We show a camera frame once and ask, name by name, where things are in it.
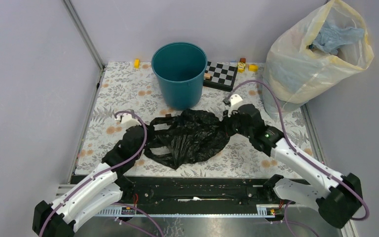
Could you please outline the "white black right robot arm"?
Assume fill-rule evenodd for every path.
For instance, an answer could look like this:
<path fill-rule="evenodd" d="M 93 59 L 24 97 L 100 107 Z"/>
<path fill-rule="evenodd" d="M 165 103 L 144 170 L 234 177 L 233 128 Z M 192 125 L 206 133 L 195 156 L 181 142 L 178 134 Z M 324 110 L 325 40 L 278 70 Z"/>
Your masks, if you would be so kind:
<path fill-rule="evenodd" d="M 281 175 L 273 175 L 263 190 L 264 199 L 276 203 L 280 199 L 294 201 L 317 211 L 331 226 L 341 229 L 352 220 L 362 206 L 360 179 L 353 173 L 343 175 L 318 162 L 276 127 L 266 125 L 252 104 L 227 103 L 223 121 L 230 135 L 240 134 L 251 145 L 292 168 L 308 184 L 299 184 Z"/>

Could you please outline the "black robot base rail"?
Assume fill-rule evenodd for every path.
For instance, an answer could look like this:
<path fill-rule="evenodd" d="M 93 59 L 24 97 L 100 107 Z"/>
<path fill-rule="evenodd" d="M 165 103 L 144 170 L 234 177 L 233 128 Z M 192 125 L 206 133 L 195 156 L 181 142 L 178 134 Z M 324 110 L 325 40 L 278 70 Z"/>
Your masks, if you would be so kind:
<path fill-rule="evenodd" d="M 171 207 L 196 205 L 269 204 L 278 208 L 282 201 L 265 186 L 265 179 L 195 177 L 125 177 L 131 182 L 131 197 L 120 202 L 141 206 Z"/>

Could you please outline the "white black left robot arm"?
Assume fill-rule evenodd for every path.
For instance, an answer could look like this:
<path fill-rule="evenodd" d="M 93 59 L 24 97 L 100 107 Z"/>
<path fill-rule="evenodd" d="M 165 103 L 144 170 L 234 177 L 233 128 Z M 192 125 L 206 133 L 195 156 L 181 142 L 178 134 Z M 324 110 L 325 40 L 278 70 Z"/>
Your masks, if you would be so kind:
<path fill-rule="evenodd" d="M 145 125 L 128 128 L 89 175 L 51 203 L 41 201 L 35 206 L 32 230 L 39 237 L 73 237 L 111 203 L 129 202 L 133 187 L 123 175 L 140 158 L 147 135 Z"/>

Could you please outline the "teal plastic trash bin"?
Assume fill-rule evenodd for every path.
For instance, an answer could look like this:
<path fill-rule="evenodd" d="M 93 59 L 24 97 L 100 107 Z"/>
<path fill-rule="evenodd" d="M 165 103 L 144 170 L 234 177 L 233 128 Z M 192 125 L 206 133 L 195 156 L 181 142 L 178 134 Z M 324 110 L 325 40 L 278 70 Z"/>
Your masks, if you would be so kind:
<path fill-rule="evenodd" d="M 152 57 L 152 70 L 165 103 L 175 110 L 194 107 L 200 100 L 207 55 L 197 45 L 173 42 Z"/>

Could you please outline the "black trash bag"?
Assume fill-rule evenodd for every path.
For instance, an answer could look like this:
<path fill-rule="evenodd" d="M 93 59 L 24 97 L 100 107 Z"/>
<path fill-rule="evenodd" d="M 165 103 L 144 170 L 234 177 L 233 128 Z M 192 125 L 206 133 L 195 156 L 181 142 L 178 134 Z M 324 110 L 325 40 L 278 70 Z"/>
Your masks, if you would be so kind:
<path fill-rule="evenodd" d="M 172 169 L 209 160 L 236 134 L 228 117 L 219 120 L 212 112 L 191 109 L 154 118 L 148 129 L 144 155 Z"/>

